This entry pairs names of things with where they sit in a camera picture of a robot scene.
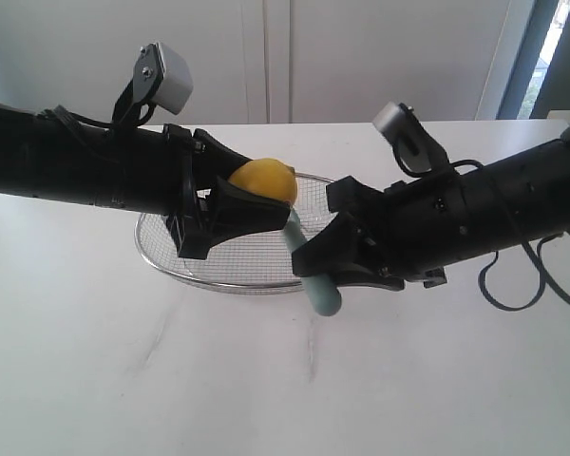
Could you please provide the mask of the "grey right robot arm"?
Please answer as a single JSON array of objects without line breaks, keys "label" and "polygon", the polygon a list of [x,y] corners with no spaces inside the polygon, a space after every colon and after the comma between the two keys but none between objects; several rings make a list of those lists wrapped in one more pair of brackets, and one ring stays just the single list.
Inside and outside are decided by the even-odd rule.
[{"label": "grey right robot arm", "polygon": [[570,235],[570,126],[556,139],[459,174],[442,161],[376,190],[353,177],[327,187],[334,219],[292,254],[295,276],[393,291],[446,283],[445,267],[523,241]]}]

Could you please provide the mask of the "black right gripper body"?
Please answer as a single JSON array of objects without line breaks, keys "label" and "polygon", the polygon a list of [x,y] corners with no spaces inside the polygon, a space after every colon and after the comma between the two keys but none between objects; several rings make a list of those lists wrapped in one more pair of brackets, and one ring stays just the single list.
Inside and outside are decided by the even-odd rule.
[{"label": "black right gripper body", "polygon": [[378,274],[427,289],[447,283],[445,267],[465,258],[470,210],[460,175],[398,181],[382,190],[384,213],[352,213],[366,223],[362,243]]}]

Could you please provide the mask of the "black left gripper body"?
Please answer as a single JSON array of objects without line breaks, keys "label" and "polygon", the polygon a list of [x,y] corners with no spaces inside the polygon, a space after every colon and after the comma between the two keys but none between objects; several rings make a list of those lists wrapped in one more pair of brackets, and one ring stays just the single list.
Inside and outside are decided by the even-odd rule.
[{"label": "black left gripper body", "polygon": [[140,127],[109,130],[104,133],[104,153],[116,174],[104,206],[162,216],[178,255],[193,259],[204,259],[210,189],[217,178],[228,181],[251,160],[204,129],[172,123],[159,132]]}]

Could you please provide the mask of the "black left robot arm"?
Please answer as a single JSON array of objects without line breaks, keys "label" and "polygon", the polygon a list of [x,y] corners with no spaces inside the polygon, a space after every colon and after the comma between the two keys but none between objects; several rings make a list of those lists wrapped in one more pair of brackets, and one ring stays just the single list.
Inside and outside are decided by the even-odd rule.
[{"label": "black left robot arm", "polygon": [[183,258],[284,227],[288,203],[229,183],[248,162],[200,128],[100,128],[62,106],[0,104],[0,194],[158,215]]}]

